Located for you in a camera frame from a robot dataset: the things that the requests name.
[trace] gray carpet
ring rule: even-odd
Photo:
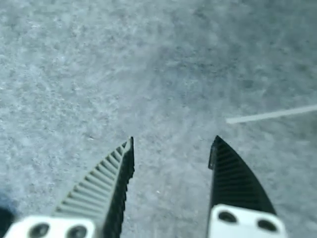
[[[317,232],[316,0],[1,0],[0,190],[47,213],[135,137],[123,238],[203,237],[218,134],[291,238]]]

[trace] white line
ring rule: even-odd
[[[302,113],[309,113],[313,111],[317,111],[317,105],[271,112],[271,113],[258,114],[258,115],[251,115],[246,117],[227,118],[226,122],[228,124],[237,124],[237,123],[243,123],[243,122],[249,122],[249,121],[257,121],[257,120],[264,120],[264,119],[271,119],[271,118],[279,118],[284,116],[291,116],[291,115],[302,114]]]

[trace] gripper jaw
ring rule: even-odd
[[[126,191],[134,173],[133,137],[89,171],[52,212],[53,217],[88,218],[107,237],[118,238],[125,210]]]

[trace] mounting hole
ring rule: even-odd
[[[268,220],[258,220],[258,227],[270,232],[277,232],[277,227]]]
[[[30,230],[30,238],[42,238],[49,232],[50,226],[47,223],[39,223]]]
[[[84,226],[72,227],[67,233],[67,238],[84,238],[86,237],[87,229]]]
[[[237,218],[230,212],[220,212],[218,218],[225,222],[237,223]]]

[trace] black rubber gripper pad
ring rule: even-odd
[[[211,146],[209,168],[213,170],[210,209],[226,204],[276,215],[256,176],[219,136]]]

